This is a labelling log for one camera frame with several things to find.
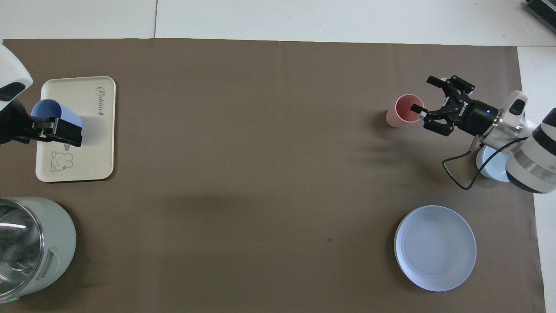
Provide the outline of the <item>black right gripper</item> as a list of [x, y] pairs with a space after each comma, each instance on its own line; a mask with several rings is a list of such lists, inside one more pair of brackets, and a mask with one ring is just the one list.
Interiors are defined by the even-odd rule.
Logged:
[[447, 137], [453, 132], [453, 124], [455, 124], [460, 130], [470, 135], [481, 136], [490, 129], [498, 117], [498, 108], [469, 98], [469, 95], [475, 90], [475, 86], [460, 77], [455, 75], [449, 78], [429, 76], [426, 82], [442, 89], [446, 97], [451, 97], [456, 101], [456, 111], [450, 114], [452, 122], [447, 121], [440, 113], [429, 112], [424, 107], [413, 103], [410, 110], [419, 116], [426, 130]]

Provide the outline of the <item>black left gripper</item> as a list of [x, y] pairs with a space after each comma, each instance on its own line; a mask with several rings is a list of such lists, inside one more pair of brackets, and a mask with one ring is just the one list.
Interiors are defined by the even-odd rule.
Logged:
[[82, 127], [59, 117], [30, 117], [24, 105], [13, 99], [0, 113], [0, 144], [18, 141], [29, 144], [30, 141], [45, 143], [58, 142], [80, 147], [82, 145]]

